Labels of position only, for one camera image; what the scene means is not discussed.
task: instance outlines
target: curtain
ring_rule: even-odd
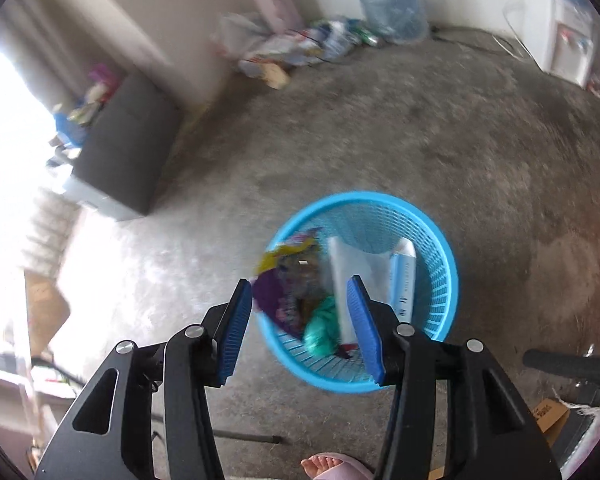
[[[71,109],[92,84],[91,68],[113,58],[55,0],[6,0],[0,9],[0,52],[49,110]]]

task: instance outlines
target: cable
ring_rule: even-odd
[[[302,32],[302,31],[300,31],[300,30],[295,30],[295,29],[293,29],[293,28],[290,28],[289,30],[290,30],[291,32],[295,32],[296,34],[299,34],[300,36],[302,36],[303,38],[305,38],[305,39],[307,39],[307,40],[311,40],[311,41],[313,41],[313,42],[314,42],[314,43],[315,43],[315,44],[318,46],[318,48],[320,48],[320,50],[323,50],[323,49],[322,49],[322,45],[320,44],[320,41],[318,41],[318,40],[316,40],[316,39],[312,38],[311,36],[308,36],[308,35],[306,35],[304,32]],[[319,59],[320,61],[322,61],[322,62],[324,62],[324,63],[341,64],[341,63],[338,63],[338,62],[330,61],[330,60],[328,60],[328,59],[323,59],[323,58],[321,58],[320,56],[316,56],[315,54],[314,54],[312,57],[315,57],[315,59]],[[315,65],[316,65],[316,64],[317,64],[317,63],[309,63],[309,64],[308,64],[308,66],[315,67]]]
[[[504,18],[504,21],[507,22],[507,25],[509,25],[509,28],[510,28],[510,30],[513,33],[513,37],[516,38],[516,41],[520,44],[520,46],[525,49],[526,54],[529,57],[532,58],[533,56],[531,55],[531,52],[529,52],[529,50],[525,46],[525,44],[522,43],[522,40],[520,39],[518,33],[516,32],[516,29],[513,28],[513,25],[511,25],[511,22],[509,21],[509,17],[507,15],[509,12],[511,12],[512,10],[514,10],[515,7],[509,7],[509,8],[507,8],[507,4],[505,4],[505,6],[502,7],[502,17]]]
[[[486,47],[479,46],[476,44],[467,43],[465,41],[450,40],[449,38],[444,38],[443,36],[440,36],[440,34],[439,34],[440,32],[444,32],[444,30],[449,30],[449,31],[466,30],[466,31],[471,31],[471,32],[481,32],[483,34],[489,34],[495,40],[495,42],[498,44],[498,46],[500,46],[507,54],[509,54],[513,58],[517,59],[518,61],[526,61],[526,58],[520,57],[519,55],[517,55],[513,52],[515,50],[515,48],[513,47],[513,45],[511,43],[509,43],[509,40],[507,40],[506,38],[503,38],[502,36],[497,36],[495,34],[491,34],[490,32],[488,32],[486,30],[482,30],[481,28],[462,27],[462,26],[453,26],[453,25],[449,26],[449,27],[444,27],[444,28],[433,26],[433,27],[431,27],[431,34],[432,34],[431,37],[437,41],[445,41],[446,43],[460,44],[462,46],[466,46],[473,50],[487,52],[488,54],[500,54],[499,50],[493,50],[492,48],[486,48]]]
[[[53,363],[51,361],[47,361],[43,357],[33,356],[31,358],[31,367],[33,367],[33,366],[40,366],[40,367],[45,367],[45,368],[51,368],[52,370],[55,370],[60,375],[62,375],[62,377],[64,377],[65,379],[67,379],[68,381],[71,381],[72,383],[77,384],[81,388],[84,388],[85,385],[86,385],[86,383],[82,379],[80,379],[80,378],[78,378],[78,377],[76,377],[74,375],[71,375],[69,372],[67,372],[63,368],[59,367],[57,364],[55,364],[55,363]]]

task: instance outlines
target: metal screw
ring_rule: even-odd
[[[116,352],[119,354],[128,354],[134,349],[133,341],[121,341],[116,345]]]
[[[205,328],[202,325],[190,325],[184,330],[184,335],[191,339],[202,337],[205,333]]]
[[[411,337],[416,333],[416,329],[414,329],[413,325],[410,325],[409,323],[400,323],[400,325],[396,327],[395,331],[404,337]]]
[[[484,350],[482,341],[478,341],[477,339],[469,339],[469,341],[466,342],[466,347],[471,350],[471,352],[475,352],[477,354]]]

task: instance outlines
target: foot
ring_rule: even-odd
[[[331,458],[330,456],[315,455],[311,458],[302,460],[300,465],[304,468],[309,478],[315,478],[318,475],[328,471],[332,467],[342,464],[339,458]]]

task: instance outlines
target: toe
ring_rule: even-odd
[[[321,473],[324,473],[329,468],[329,464],[327,464],[327,457],[319,456],[318,461],[320,462]]]
[[[320,473],[322,473],[324,471],[324,469],[322,468],[322,464],[320,463],[320,457],[319,456],[312,456],[310,458],[310,460],[315,465],[315,473],[316,473],[316,475],[319,475]]]
[[[309,478],[315,478],[318,475],[318,468],[312,460],[302,460],[300,465]]]

